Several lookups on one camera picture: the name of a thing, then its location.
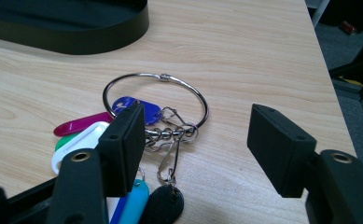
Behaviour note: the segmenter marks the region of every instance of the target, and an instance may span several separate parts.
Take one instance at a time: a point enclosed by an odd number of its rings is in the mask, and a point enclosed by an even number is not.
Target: table
[[[0,40],[0,186],[11,197],[54,177],[59,124],[104,111],[113,78],[167,73],[198,89],[210,117],[176,172],[179,223],[307,223],[304,198],[283,199],[246,146],[252,104],[273,107],[317,140],[355,155],[304,1],[151,0],[150,27],[123,49],[72,56]],[[199,121],[199,101],[174,85],[130,79],[113,96],[171,106]],[[153,191],[163,154],[141,166]]]

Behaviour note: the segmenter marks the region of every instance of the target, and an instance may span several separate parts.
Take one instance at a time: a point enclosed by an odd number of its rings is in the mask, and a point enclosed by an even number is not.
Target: wooden tabletop
[[[312,135],[317,152],[355,155],[304,1],[151,0],[148,8],[147,33],[108,53],[64,55],[0,40],[0,186],[7,196],[55,176],[53,129],[105,111],[110,80],[167,73],[199,90],[210,107],[198,139],[180,149],[175,175],[186,205],[178,222],[307,223],[305,199],[281,198],[246,146],[251,106],[260,104]],[[110,95],[173,107],[190,122],[202,117],[188,90],[151,79],[125,79]],[[151,191],[160,185],[163,155],[143,156]]]

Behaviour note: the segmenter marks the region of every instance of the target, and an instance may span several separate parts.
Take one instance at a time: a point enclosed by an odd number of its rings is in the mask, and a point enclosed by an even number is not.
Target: floor
[[[315,32],[328,70],[350,63],[363,47],[363,32],[348,35],[339,27],[321,23]],[[363,105],[356,97],[361,87],[337,80],[333,83],[356,154],[363,162]],[[345,88],[356,94],[345,92]]]

